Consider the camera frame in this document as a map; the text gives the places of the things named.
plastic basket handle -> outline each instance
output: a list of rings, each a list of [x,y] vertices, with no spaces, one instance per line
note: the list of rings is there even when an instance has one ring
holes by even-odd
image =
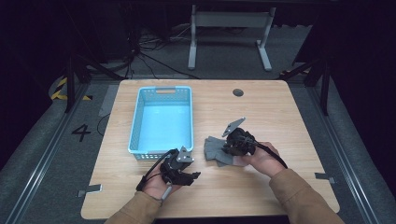
[[[175,94],[176,87],[174,86],[155,87],[155,91],[157,92],[157,94]]]

dark background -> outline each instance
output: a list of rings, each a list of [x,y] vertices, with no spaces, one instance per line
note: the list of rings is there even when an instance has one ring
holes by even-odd
[[[320,13],[332,13],[333,20],[324,20]],[[166,38],[172,26],[188,23],[190,14],[190,6],[0,2],[1,167],[51,105],[49,88],[63,74],[70,52],[99,63],[119,60],[133,47],[127,38],[137,39],[140,28],[148,27]],[[314,26],[296,62],[309,61],[323,50],[329,53],[332,78],[349,115],[395,195],[396,18],[392,6],[375,1],[342,8],[283,6],[276,10],[274,25],[318,21],[325,26]]]

metal rail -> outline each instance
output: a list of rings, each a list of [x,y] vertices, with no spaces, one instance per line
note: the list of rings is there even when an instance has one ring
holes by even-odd
[[[337,136],[337,133],[334,127],[332,126],[332,122],[330,121],[329,117],[323,115],[323,112],[320,108],[318,93],[312,87],[306,89],[308,91],[308,95],[310,96],[310,99],[315,105],[315,109],[317,113],[320,116],[325,131],[327,132],[327,134],[329,135],[332,141],[332,145],[333,145],[332,150],[334,156],[340,165],[341,171],[343,172],[344,177],[346,178],[346,182],[350,188],[350,191],[355,199],[357,206],[359,207],[359,210],[361,211],[361,215],[364,221],[370,224],[380,223],[380,221],[378,220],[375,214],[375,211],[373,210],[373,207],[370,205],[370,202],[368,201],[366,194],[364,193],[359,178],[357,177],[355,171],[353,170],[352,164],[347,158],[347,154],[345,153],[345,150]]]
[[[23,218],[29,206],[29,203],[32,201],[33,197],[35,196],[35,193],[37,192],[37,189],[40,186],[41,181],[43,180],[47,170],[50,167],[53,157],[55,156],[56,152],[59,149],[59,143],[64,135],[64,130],[67,128],[70,119],[73,118],[73,115],[78,108],[78,104],[80,103],[87,89],[88,89],[88,84],[81,84],[81,86],[78,88],[76,94],[77,101],[71,107],[70,111],[62,116],[58,128],[56,129],[54,135],[49,141],[47,149],[43,153],[43,156],[41,157],[34,171],[30,175],[30,178],[20,198],[17,200],[16,204],[14,205],[14,208],[12,209],[10,215],[8,216],[8,219],[6,221],[7,224],[8,223],[14,224],[21,222],[21,219]]]

human arm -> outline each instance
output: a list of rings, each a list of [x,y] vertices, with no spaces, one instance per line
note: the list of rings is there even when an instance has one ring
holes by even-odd
[[[263,143],[276,154],[271,143]],[[270,187],[289,216],[290,223],[344,223],[327,205],[323,197],[291,169],[259,148],[254,155],[241,158],[257,171],[271,177]]]
[[[160,164],[148,176],[148,182],[142,191],[137,191],[134,197],[125,204],[117,213],[111,216],[109,223],[149,224],[155,219],[162,206],[161,197],[168,189],[160,173]],[[170,194],[180,189],[181,186],[172,186]]]

yellow tape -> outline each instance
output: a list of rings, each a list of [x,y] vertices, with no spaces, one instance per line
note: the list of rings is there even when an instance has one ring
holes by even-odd
[[[58,86],[56,87],[55,92],[51,95],[50,99],[51,100],[67,100],[67,95],[61,95],[61,90],[64,87],[64,84],[67,82],[67,77],[62,78],[62,80],[59,82]],[[92,100],[93,96],[91,95],[85,95],[82,100]]]

